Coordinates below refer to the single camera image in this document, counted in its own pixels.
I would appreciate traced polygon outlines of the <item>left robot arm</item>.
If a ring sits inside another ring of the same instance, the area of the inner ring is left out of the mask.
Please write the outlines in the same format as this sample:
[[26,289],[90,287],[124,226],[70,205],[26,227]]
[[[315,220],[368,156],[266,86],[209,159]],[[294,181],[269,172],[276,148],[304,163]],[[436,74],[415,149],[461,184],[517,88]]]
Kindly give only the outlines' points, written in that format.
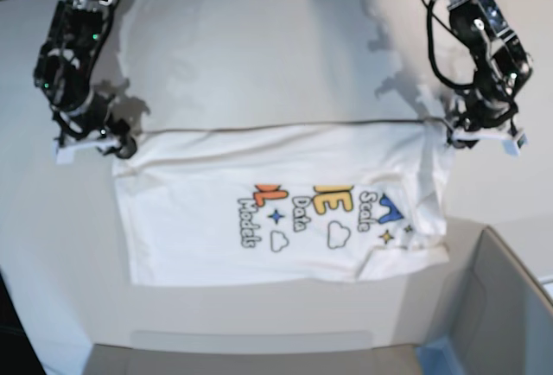
[[[517,127],[516,97],[533,74],[531,56],[509,25],[495,0],[421,0],[426,10],[428,58],[433,74],[452,97],[446,103],[448,143],[471,149],[482,140],[502,143],[506,154],[517,156],[528,143]],[[438,2],[447,4],[443,27],[468,51],[474,63],[469,82],[450,79],[439,68],[434,25]]]

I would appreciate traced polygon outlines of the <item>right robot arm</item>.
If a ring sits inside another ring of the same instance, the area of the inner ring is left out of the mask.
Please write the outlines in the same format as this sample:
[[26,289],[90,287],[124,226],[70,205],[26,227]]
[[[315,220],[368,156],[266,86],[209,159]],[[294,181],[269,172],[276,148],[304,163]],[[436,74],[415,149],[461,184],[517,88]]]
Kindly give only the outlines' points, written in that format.
[[92,72],[107,41],[119,0],[59,0],[35,65],[35,86],[48,101],[60,133],[56,155],[68,159],[78,149],[129,159],[137,143],[129,124],[115,118],[113,95],[91,85]]

